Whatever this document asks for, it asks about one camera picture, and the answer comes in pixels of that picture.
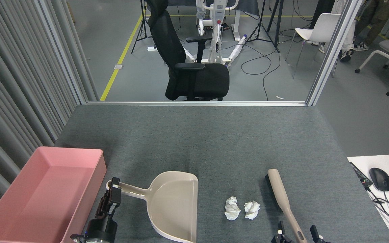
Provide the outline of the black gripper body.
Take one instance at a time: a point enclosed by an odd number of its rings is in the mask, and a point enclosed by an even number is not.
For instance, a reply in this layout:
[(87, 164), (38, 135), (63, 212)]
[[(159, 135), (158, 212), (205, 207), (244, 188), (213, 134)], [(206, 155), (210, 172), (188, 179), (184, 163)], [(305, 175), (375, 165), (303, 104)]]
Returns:
[(85, 231), (86, 241), (114, 241), (118, 225), (111, 217), (92, 219)]

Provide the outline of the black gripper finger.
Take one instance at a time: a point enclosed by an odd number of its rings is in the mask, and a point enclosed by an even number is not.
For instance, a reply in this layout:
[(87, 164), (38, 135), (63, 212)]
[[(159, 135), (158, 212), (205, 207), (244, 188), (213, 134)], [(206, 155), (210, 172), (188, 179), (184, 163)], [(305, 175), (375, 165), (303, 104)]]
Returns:
[(287, 243), (287, 237), (284, 230), (284, 224), (283, 221), (279, 221), (278, 223), (278, 231), (277, 234), (273, 236), (272, 243)]
[(107, 214), (113, 216), (115, 209), (121, 203), (121, 189), (119, 188), (120, 179), (113, 177), (107, 183)]
[(323, 236), (319, 235), (318, 230), (317, 230), (315, 225), (312, 225), (310, 227), (310, 232), (311, 232), (312, 240), (315, 243), (330, 243), (329, 241), (325, 241)]
[(95, 218), (104, 218), (108, 212), (108, 200), (110, 198), (110, 192), (106, 191), (104, 195), (101, 197), (100, 202), (98, 204), (98, 208), (95, 213)]

